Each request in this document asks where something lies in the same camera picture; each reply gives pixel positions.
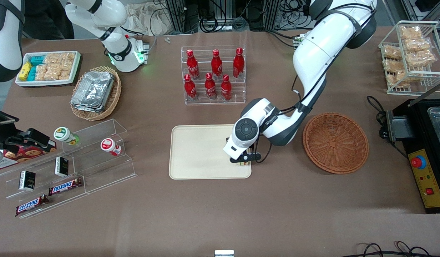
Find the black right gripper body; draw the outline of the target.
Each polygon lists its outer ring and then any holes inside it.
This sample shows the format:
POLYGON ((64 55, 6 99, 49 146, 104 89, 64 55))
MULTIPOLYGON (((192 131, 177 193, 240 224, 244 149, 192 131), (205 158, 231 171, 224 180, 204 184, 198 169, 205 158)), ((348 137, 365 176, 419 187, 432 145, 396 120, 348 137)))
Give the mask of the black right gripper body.
POLYGON ((0 143, 4 143, 8 138, 20 133, 15 126, 19 119, 0 111, 0 143))

